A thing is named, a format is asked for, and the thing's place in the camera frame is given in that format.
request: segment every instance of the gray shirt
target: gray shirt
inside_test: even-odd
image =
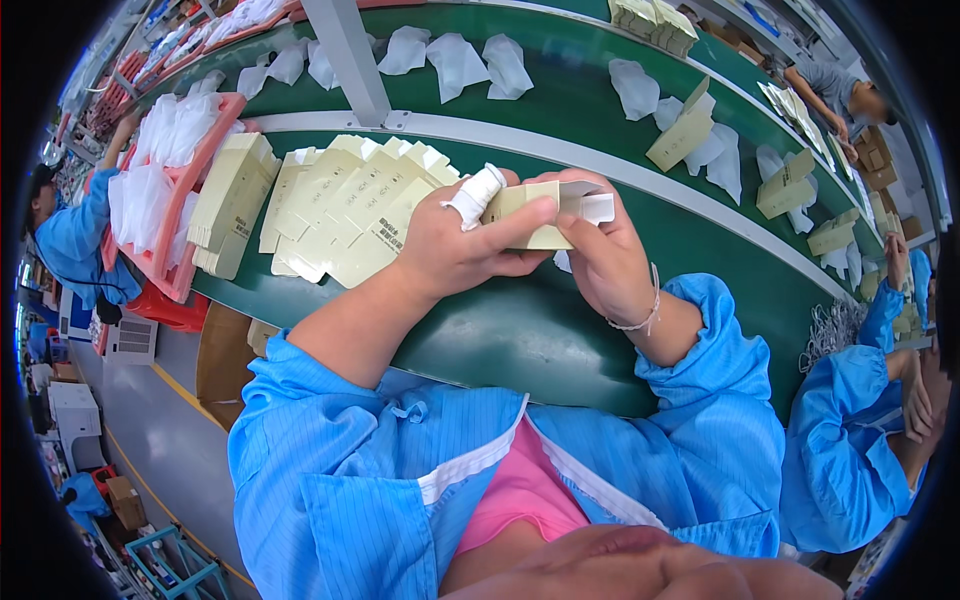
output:
[[[847,123],[847,133],[850,135],[850,142],[853,143],[860,136],[863,128],[869,125],[866,121],[857,121],[847,110],[847,106],[850,104],[850,96],[853,93],[853,84],[860,80],[850,71],[829,62],[802,61],[797,62],[794,66],[797,67],[800,76],[810,85],[813,93],[820,96],[827,108]],[[827,131],[833,131],[823,115],[816,110],[810,112]]]

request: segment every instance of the gray floor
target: gray floor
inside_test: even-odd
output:
[[[156,362],[188,392],[196,392],[200,334],[160,326]],[[227,469],[227,434],[178,395],[150,367],[108,365],[90,344],[71,343],[73,360],[103,409],[103,422],[160,502],[220,559],[247,576],[233,533],[233,486]],[[171,518],[133,475],[104,432],[105,458],[127,475],[157,529]],[[259,598],[226,571],[233,598]]]

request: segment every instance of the pink undershirt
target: pink undershirt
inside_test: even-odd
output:
[[[453,556],[482,546],[520,519],[536,526],[547,542],[589,525],[526,419],[520,420],[510,451],[497,467]]]

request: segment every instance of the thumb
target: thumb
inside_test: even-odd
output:
[[[533,232],[557,217],[557,203],[549,196],[541,196],[524,204],[514,212],[489,225],[478,228],[486,250],[494,254],[510,248],[515,242],[529,239]]]
[[[604,263],[617,252],[616,245],[610,241],[607,234],[590,221],[568,214],[557,217],[557,229],[597,274],[602,276]]]

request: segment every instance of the yellow floor line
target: yellow floor line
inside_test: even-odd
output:
[[[180,394],[180,397],[186,400],[190,404],[190,406],[193,406],[194,408],[196,408],[198,411],[200,411],[201,415],[203,415],[204,417],[207,417],[208,419],[210,419],[210,422],[212,422],[216,426],[223,429],[223,425],[217,422],[217,420],[214,419],[213,416],[210,415],[210,413],[206,412],[206,409],[203,408],[203,406],[200,404],[200,401],[197,400],[197,397],[187,392],[186,388],[181,386],[181,384],[176,379],[173,378],[173,375],[165,371],[157,363],[154,363],[150,367],[154,370],[154,372],[156,372],[156,374],[160,376],[160,379],[163,379],[164,381],[166,381],[167,385],[173,388],[174,392],[176,392],[177,394]]]
[[[86,377],[84,377],[84,371],[83,371],[83,369],[81,369],[80,363],[74,363],[74,365],[76,365],[76,367],[77,367],[77,374],[80,376],[80,380],[81,380],[84,384],[86,384]],[[205,414],[209,419],[213,420],[213,418],[211,418],[210,415],[200,406],[200,402],[199,402],[192,394],[190,394],[190,393],[187,392],[185,389],[183,389],[183,386],[181,386],[181,384],[179,384],[176,379],[174,379],[173,377],[171,377],[171,376],[170,376],[170,373],[164,371],[161,367],[159,367],[159,366],[156,365],[156,364],[154,364],[153,367],[154,367],[154,371],[156,371],[156,373],[157,373],[158,375],[160,375],[160,377],[162,377],[164,381],[166,381],[168,384],[170,384],[170,387],[173,388],[174,391],[176,391],[178,394],[180,394],[181,396],[183,396],[183,399],[185,399],[187,402],[190,402],[191,404],[193,404],[193,405],[197,408],[197,410],[199,410],[201,413]],[[117,446],[117,451],[120,452],[121,458],[123,458],[123,461],[124,461],[125,463],[127,463],[127,467],[130,469],[130,471],[133,473],[133,475],[136,476],[137,481],[140,482],[140,485],[143,486],[143,489],[146,490],[147,493],[150,494],[150,496],[154,499],[154,501],[156,502],[156,504],[157,504],[161,509],[163,509],[163,512],[166,513],[167,516],[171,518],[171,520],[174,520],[175,522],[180,523],[180,520],[179,520],[173,513],[170,512],[170,509],[167,508],[167,505],[166,505],[166,504],[164,504],[163,502],[161,502],[160,499],[159,499],[158,497],[156,497],[156,494],[154,493],[154,491],[150,489],[150,486],[147,485],[147,482],[143,479],[142,476],[140,476],[139,471],[136,470],[136,468],[133,466],[133,463],[130,462],[130,459],[129,459],[129,458],[127,458],[127,453],[123,451],[123,448],[120,447],[120,443],[118,443],[118,442],[117,442],[117,439],[116,439],[115,437],[113,437],[113,432],[110,431],[110,428],[107,427],[107,424],[106,424],[106,423],[104,423],[104,430],[107,431],[107,435],[109,436],[110,441],[113,442],[113,445]],[[203,549],[203,551],[206,552],[207,555],[209,555],[209,556],[217,556],[217,554],[216,554],[215,552],[213,552],[213,550],[210,550],[208,547],[206,547],[206,544],[204,544],[202,541],[200,541],[200,539],[197,538],[197,536],[193,535],[193,533],[192,533],[189,529],[187,529],[186,527],[184,527],[182,524],[180,525],[180,530],[183,532],[184,535],[186,535],[186,536],[187,536],[188,538],[190,538],[194,543],[196,543],[198,546],[200,546],[200,547]],[[226,561],[224,561],[223,559],[220,559],[220,564],[221,564],[221,565],[223,566],[223,568],[225,568],[227,571],[229,571],[230,573],[233,573],[234,575],[236,575],[237,578],[238,578],[240,581],[242,581],[243,583],[247,584],[247,585],[250,586],[251,588],[256,589],[256,586],[253,584],[253,582],[252,582],[250,579],[248,579],[248,578],[247,578],[243,573],[241,573],[240,571],[238,571],[238,570],[236,570],[235,568],[233,568],[232,566],[230,566]]]

